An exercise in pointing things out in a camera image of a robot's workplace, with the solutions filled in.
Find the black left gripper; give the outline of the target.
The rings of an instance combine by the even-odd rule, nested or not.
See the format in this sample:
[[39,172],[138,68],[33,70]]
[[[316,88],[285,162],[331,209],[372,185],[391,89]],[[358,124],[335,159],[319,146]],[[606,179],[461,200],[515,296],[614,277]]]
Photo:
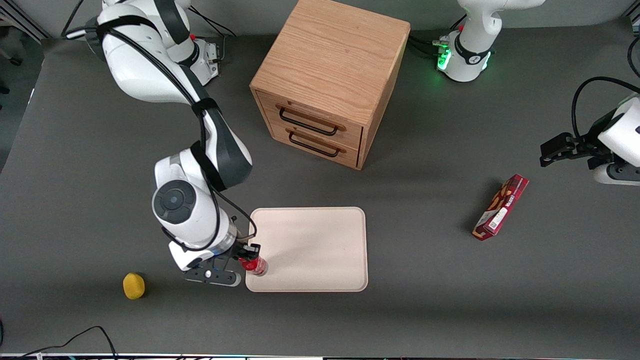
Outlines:
[[571,126],[574,137],[569,132],[562,132],[541,145],[540,167],[548,167],[562,160],[589,158],[587,166],[590,170],[608,171],[615,164],[613,152],[599,140],[598,136],[612,125],[613,112],[607,112],[590,126],[585,134],[579,134],[578,117],[571,114]]

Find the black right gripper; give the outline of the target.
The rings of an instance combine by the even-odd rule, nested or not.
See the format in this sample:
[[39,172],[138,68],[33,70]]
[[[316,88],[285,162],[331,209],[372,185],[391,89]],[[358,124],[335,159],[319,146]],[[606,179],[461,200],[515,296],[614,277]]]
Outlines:
[[260,244],[247,242],[234,242],[233,246],[224,253],[212,258],[212,266],[215,270],[224,270],[231,260],[251,262],[259,258]]

